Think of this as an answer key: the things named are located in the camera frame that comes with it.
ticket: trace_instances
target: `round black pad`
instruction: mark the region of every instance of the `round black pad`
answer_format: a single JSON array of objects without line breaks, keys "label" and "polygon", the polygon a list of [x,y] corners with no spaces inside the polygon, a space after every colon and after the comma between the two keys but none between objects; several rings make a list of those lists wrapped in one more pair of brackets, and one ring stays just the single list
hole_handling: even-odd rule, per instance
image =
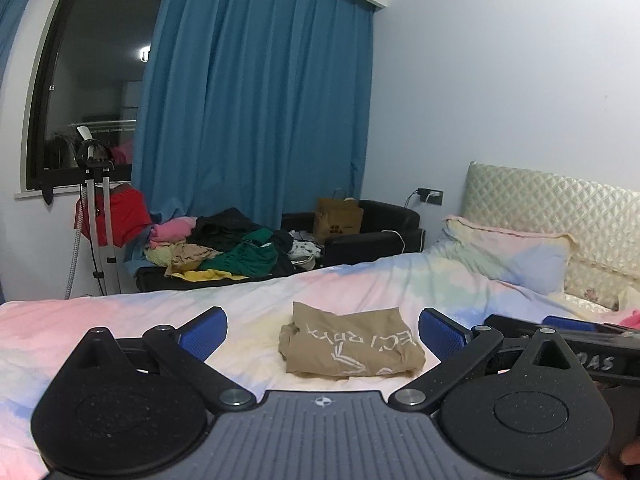
[{"label": "round black pad", "polygon": [[519,433],[540,434],[557,430],[569,413],[562,400],[541,392],[515,392],[495,401],[495,418]]},{"label": "round black pad", "polygon": [[509,476],[568,476],[595,467],[612,431],[600,394],[566,380],[565,370],[527,371],[456,387],[440,410],[444,433],[473,462]]},{"label": "round black pad", "polygon": [[31,431],[51,468],[79,478],[133,476],[187,452],[206,423],[202,400],[171,378],[85,368],[52,384]]}]

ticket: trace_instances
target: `metal rivet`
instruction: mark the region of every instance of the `metal rivet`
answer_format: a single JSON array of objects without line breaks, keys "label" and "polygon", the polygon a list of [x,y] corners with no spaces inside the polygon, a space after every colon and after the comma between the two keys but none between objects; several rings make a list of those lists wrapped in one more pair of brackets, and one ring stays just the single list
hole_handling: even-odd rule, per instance
[{"label": "metal rivet", "polygon": [[220,394],[220,402],[227,406],[242,406],[251,400],[251,394],[240,388],[230,388]]},{"label": "metal rivet", "polygon": [[424,402],[427,398],[423,392],[415,390],[414,388],[405,388],[404,390],[396,392],[395,395],[396,400],[406,406],[415,406],[416,404]]}]

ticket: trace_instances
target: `paper bag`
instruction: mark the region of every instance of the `paper bag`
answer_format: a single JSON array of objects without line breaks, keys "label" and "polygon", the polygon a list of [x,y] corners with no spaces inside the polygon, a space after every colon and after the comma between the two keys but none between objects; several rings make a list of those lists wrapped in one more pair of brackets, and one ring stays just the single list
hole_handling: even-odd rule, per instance
[{"label": "paper bag", "polygon": [[316,242],[322,244],[332,236],[358,234],[363,213],[356,200],[319,198],[314,219]]}]

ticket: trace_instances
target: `pastel tie-dye bedsheet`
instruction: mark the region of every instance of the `pastel tie-dye bedsheet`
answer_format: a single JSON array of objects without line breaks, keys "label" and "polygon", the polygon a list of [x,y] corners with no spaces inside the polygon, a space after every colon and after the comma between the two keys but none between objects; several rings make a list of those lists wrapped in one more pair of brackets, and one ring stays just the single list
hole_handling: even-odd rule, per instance
[{"label": "pastel tie-dye bedsheet", "polygon": [[[412,379],[402,375],[334,380],[286,374],[278,334],[281,325],[290,322],[293,301],[337,314],[398,306],[416,334],[418,314],[427,306],[468,327],[492,313],[532,321],[548,314],[595,316],[572,312],[530,290],[491,281],[459,262],[428,253],[221,288],[14,301],[0,306],[0,479],[36,480],[46,473],[31,439],[31,412],[69,352],[93,326],[107,326],[116,337],[136,337],[156,324],[180,326],[220,305],[228,317],[228,335],[207,363],[258,398],[267,389],[377,389],[386,398]],[[438,363],[428,350],[426,355],[423,371]]]}]

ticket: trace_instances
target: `pile of clothes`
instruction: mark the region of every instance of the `pile of clothes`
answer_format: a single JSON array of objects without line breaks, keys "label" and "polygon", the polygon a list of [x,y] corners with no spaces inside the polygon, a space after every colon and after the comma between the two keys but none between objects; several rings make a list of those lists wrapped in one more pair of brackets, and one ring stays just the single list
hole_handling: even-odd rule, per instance
[{"label": "pile of clothes", "polygon": [[300,269],[314,269],[316,259],[322,254],[322,245],[316,243],[314,236],[307,231],[289,231],[289,234],[293,237],[289,259]]},{"label": "pile of clothes", "polygon": [[188,282],[290,276],[293,236],[253,223],[236,208],[154,225],[144,254],[165,276]]}]

